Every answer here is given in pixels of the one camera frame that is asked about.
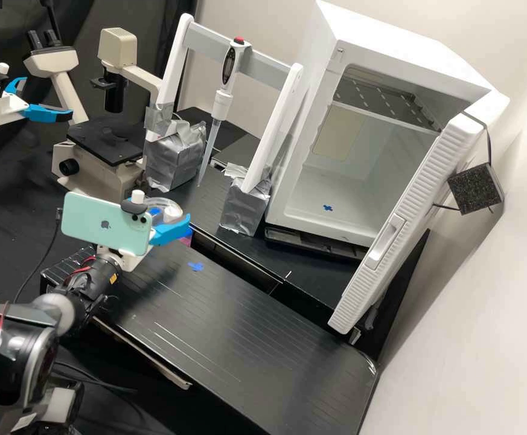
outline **gray pipette holder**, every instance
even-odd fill
[[[271,189],[269,168],[265,169],[263,179],[249,193],[241,190],[243,180],[242,176],[236,176],[231,182],[219,225],[227,230],[253,237],[269,202]]]
[[[205,122],[189,126],[177,122],[177,133],[156,142],[144,143],[145,177],[149,185],[168,192],[193,178],[205,148]]]

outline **black table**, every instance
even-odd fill
[[[93,253],[47,269],[45,283]],[[98,317],[188,392],[204,389],[250,421],[247,433],[356,435],[377,382],[363,353],[178,241],[123,274]]]

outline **black platform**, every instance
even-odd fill
[[[68,138],[114,167],[142,157],[145,132],[142,122],[128,124],[122,115],[107,115],[70,126]]]
[[[92,253],[62,261],[44,279],[61,282]],[[374,364],[180,242],[153,249],[109,300],[101,321],[266,433],[357,434]]]

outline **electronic pipette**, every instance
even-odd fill
[[[227,113],[229,113],[229,108],[231,107],[231,102],[233,101],[233,95],[231,95],[231,91],[233,89],[233,84],[235,83],[237,71],[239,70],[241,57],[247,47],[251,47],[251,44],[245,41],[242,37],[236,37],[229,43],[229,50],[227,50],[227,55],[223,61],[221,88],[218,89],[217,93],[215,94],[215,102],[213,103],[213,110],[211,111],[213,124],[211,126],[209,138],[207,139],[207,146],[205,147],[205,154],[203,156],[203,161],[201,162],[201,169],[199,170],[199,179],[197,180],[197,185],[201,184],[203,175],[205,175],[205,170],[207,169],[207,164],[209,163],[209,157],[211,156],[213,145],[215,144],[215,139],[217,138],[219,126],[221,125],[222,121],[227,119]]]

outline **smartphone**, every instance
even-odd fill
[[[144,255],[149,246],[153,218],[146,212],[133,218],[120,204],[75,192],[64,197],[62,232],[70,237],[134,255]]]

